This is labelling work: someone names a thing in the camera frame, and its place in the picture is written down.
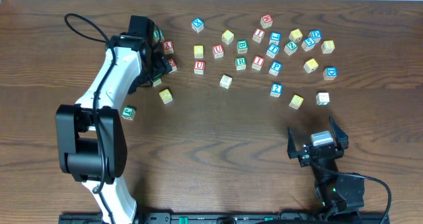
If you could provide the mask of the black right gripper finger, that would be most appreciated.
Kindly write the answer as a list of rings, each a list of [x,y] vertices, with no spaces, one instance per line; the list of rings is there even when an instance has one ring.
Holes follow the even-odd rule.
[[[347,149],[349,145],[348,135],[336,124],[332,116],[328,117],[335,142],[340,149]]]
[[[297,149],[295,146],[295,141],[292,136],[292,132],[290,128],[288,128],[288,146],[287,146],[287,153],[290,159],[294,159],[297,156]]]

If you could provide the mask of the green R block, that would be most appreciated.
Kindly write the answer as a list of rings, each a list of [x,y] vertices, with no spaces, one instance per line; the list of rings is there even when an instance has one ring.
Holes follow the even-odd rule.
[[[245,57],[237,57],[235,59],[235,67],[237,71],[245,70],[247,66],[247,59]]]

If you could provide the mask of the green N block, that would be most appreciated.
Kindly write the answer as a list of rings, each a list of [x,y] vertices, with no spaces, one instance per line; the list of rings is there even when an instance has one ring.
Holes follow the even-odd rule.
[[[155,80],[153,81],[153,86],[154,86],[154,87],[156,87],[156,86],[160,85],[161,83],[162,83],[162,80],[161,80],[160,78],[155,79]]]

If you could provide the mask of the red E block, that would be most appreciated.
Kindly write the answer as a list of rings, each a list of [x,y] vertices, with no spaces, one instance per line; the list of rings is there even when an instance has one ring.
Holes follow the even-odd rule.
[[[177,70],[177,64],[176,64],[176,61],[172,58],[172,59],[169,59],[168,60],[168,63],[169,63],[169,65],[171,66],[171,68],[172,68],[172,72],[175,72],[176,70]]]

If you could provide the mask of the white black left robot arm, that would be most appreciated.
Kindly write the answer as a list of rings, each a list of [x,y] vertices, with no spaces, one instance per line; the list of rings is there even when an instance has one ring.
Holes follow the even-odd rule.
[[[171,70],[147,38],[113,36],[86,93],[56,112],[60,168],[93,194],[103,223],[133,223],[137,209],[122,176],[128,156],[120,121],[123,102],[138,86]]]

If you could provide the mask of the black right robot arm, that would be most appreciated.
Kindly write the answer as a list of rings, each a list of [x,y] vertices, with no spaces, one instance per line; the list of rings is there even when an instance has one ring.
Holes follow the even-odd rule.
[[[323,203],[323,211],[330,215],[357,211],[364,207],[364,179],[355,174],[342,175],[336,160],[348,148],[348,135],[329,118],[331,131],[311,135],[311,142],[298,150],[291,130],[288,130],[287,153],[297,159],[301,167],[311,167],[315,192]]]

